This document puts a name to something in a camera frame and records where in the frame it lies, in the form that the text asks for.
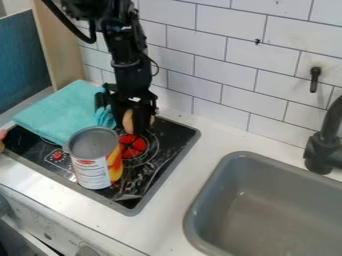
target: blue panel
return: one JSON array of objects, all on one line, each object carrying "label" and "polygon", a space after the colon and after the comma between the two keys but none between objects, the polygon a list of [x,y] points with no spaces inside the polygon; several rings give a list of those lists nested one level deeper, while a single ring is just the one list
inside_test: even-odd
[{"label": "blue panel", "polygon": [[50,85],[32,11],[0,19],[0,114]]}]

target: can label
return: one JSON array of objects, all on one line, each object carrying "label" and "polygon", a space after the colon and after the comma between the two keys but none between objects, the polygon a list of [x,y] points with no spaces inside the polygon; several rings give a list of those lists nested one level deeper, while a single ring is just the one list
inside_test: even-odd
[{"label": "can label", "polygon": [[115,184],[122,176],[120,147],[95,160],[72,158],[78,183],[88,189],[103,189]]}]

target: sink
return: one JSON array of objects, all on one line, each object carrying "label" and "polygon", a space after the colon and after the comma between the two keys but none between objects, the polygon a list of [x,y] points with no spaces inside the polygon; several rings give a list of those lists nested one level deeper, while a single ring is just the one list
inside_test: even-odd
[{"label": "sink", "polygon": [[236,152],[195,199],[184,232],[212,256],[341,256],[342,184]]}]

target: black robotic arm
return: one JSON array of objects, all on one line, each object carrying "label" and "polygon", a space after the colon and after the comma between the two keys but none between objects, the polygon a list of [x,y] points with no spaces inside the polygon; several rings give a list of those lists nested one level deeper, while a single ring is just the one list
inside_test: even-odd
[{"label": "black robotic arm", "polygon": [[157,112],[157,96],[149,91],[151,62],[156,65],[157,72],[159,68],[147,55],[146,36],[131,0],[61,0],[62,10],[70,18],[89,22],[90,37],[84,35],[51,0],[42,1],[81,40],[92,44],[96,42],[96,31],[103,33],[117,81],[116,85],[104,85],[113,115],[123,127],[125,114],[132,113],[135,134],[148,129]]}]

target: faucet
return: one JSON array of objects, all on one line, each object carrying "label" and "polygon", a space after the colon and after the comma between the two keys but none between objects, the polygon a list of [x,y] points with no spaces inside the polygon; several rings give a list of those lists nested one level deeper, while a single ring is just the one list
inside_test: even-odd
[{"label": "faucet", "polygon": [[321,132],[309,138],[304,152],[305,166],[314,173],[329,174],[342,169],[342,145],[337,133],[342,122],[342,96],[329,108]]}]

